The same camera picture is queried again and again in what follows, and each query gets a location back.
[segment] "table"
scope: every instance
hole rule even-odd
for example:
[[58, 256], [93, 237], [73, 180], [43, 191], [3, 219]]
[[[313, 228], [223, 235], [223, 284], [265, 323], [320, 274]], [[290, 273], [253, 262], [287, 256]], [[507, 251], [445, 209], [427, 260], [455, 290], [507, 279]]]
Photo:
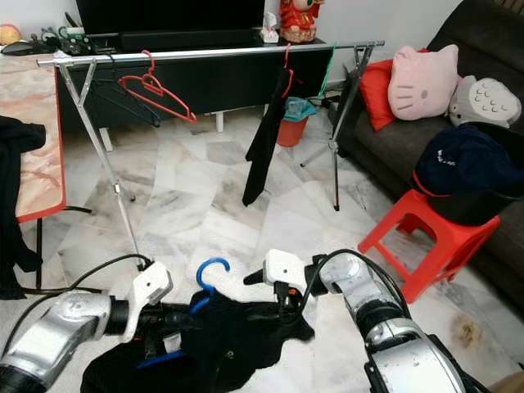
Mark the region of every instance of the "table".
[[[64, 152], [56, 99], [56, 71], [39, 68], [36, 59], [52, 55], [0, 55], [0, 115], [24, 123], [43, 124], [46, 143], [21, 155], [20, 189], [16, 203], [19, 223], [37, 220], [37, 253], [42, 256], [42, 218], [62, 210], [91, 210], [66, 207]], [[37, 270], [36, 287], [42, 284]]]

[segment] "red trash bin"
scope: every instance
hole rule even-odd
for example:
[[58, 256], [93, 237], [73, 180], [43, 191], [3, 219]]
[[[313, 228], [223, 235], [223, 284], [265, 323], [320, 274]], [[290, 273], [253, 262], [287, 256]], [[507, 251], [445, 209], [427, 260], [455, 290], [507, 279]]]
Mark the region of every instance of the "red trash bin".
[[300, 142], [302, 134], [304, 133], [308, 118], [309, 116], [297, 123], [282, 120], [280, 123], [280, 129], [278, 130], [277, 143], [283, 147], [294, 147], [298, 145], [298, 142]]

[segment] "sofa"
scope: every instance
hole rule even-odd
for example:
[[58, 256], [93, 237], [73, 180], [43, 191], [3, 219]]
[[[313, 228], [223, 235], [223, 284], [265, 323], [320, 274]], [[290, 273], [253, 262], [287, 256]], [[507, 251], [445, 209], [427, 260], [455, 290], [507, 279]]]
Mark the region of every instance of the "sofa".
[[[497, 79], [524, 104], [523, 39], [524, 16], [492, 0], [464, 0], [427, 48], [439, 51], [456, 44], [459, 75]], [[354, 77], [350, 76], [339, 107], [343, 106], [353, 82]], [[425, 146], [450, 126], [447, 118], [439, 116], [396, 120], [376, 132], [358, 95], [338, 142], [342, 154], [349, 154], [395, 197], [400, 197], [410, 189], [413, 167]], [[511, 130], [524, 135], [524, 115], [512, 124]], [[524, 201], [513, 203], [500, 217], [498, 230], [470, 264], [524, 310]]]

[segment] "tile floor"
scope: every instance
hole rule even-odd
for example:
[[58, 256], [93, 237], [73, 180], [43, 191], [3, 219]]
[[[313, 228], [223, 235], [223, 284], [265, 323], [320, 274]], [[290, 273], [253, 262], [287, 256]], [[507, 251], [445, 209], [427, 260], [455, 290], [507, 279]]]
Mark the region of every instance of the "tile floor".
[[[392, 206], [392, 201], [360, 167], [340, 159], [341, 211], [332, 208], [330, 157], [326, 153], [306, 169], [298, 164], [320, 147], [331, 125], [321, 111], [309, 120], [297, 147], [277, 147], [266, 188], [251, 206], [242, 193], [250, 163], [244, 155], [262, 116], [261, 108], [229, 112], [225, 132], [215, 120], [198, 124], [174, 120], [159, 129], [137, 126], [112, 129], [115, 172], [136, 196], [129, 203], [140, 251], [164, 262], [174, 277], [167, 301], [188, 301], [199, 287], [197, 266], [211, 256], [229, 260], [232, 270], [206, 271], [207, 281], [237, 300], [272, 300], [269, 287], [246, 289], [242, 278], [260, 269], [264, 254], [278, 248], [303, 260], [342, 247], [356, 247]], [[68, 204], [93, 208], [92, 215], [62, 212], [44, 220], [44, 287], [63, 287], [82, 272], [131, 252], [115, 198], [100, 161], [83, 134], [64, 134]], [[22, 227], [34, 244], [34, 224]], [[390, 244], [404, 260], [420, 259], [424, 237], [396, 233]], [[384, 261], [376, 252], [370, 256]], [[34, 284], [34, 274], [17, 272]], [[105, 269], [86, 286], [111, 289], [123, 296], [134, 276], [133, 262]], [[0, 346], [24, 307], [33, 299], [0, 302]], [[37, 309], [42, 313], [43, 307]], [[474, 270], [465, 269], [451, 284], [430, 288], [411, 306], [428, 333], [437, 334], [463, 368], [485, 384], [519, 371], [524, 363], [524, 322]], [[312, 302], [308, 320], [316, 331], [310, 343], [288, 341], [281, 361], [258, 371], [245, 392], [365, 392], [368, 380], [362, 339], [339, 296]], [[79, 391], [89, 361], [115, 345], [115, 338], [83, 345], [52, 392]]]

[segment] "black clothing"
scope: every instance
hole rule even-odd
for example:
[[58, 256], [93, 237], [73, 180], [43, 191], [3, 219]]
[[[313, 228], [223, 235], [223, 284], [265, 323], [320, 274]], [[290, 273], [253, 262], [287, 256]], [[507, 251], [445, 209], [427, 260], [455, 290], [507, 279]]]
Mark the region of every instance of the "black clothing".
[[[483, 129], [491, 131], [492, 138]], [[415, 180], [422, 190], [440, 196], [487, 192], [524, 182], [522, 136], [492, 124], [466, 123], [439, 132], [426, 146], [415, 167]], [[518, 167], [508, 151], [517, 145]]]
[[20, 188], [20, 154], [38, 149], [46, 142], [40, 124], [24, 124], [0, 116], [0, 300], [25, 298], [13, 267], [33, 272], [42, 264], [22, 239], [15, 208]]
[[286, 114], [285, 105], [292, 79], [293, 72], [287, 68], [282, 69], [268, 111], [262, 119], [253, 143], [246, 154], [246, 160], [252, 161], [252, 164], [242, 198], [245, 206], [256, 201], [256, 198], [264, 190], [269, 164], [271, 164], [275, 143], [277, 143], [280, 122]]
[[[192, 305], [206, 296], [208, 292], [198, 292], [192, 298]], [[275, 318], [256, 317], [257, 311], [272, 308]], [[185, 356], [137, 369], [146, 354], [144, 341], [122, 344], [91, 362], [80, 391], [233, 391], [244, 386], [256, 369], [276, 364], [284, 341], [292, 338], [308, 341], [314, 336], [303, 318], [292, 326], [283, 325], [274, 303], [240, 303], [218, 292], [193, 319], [199, 328], [181, 333]]]

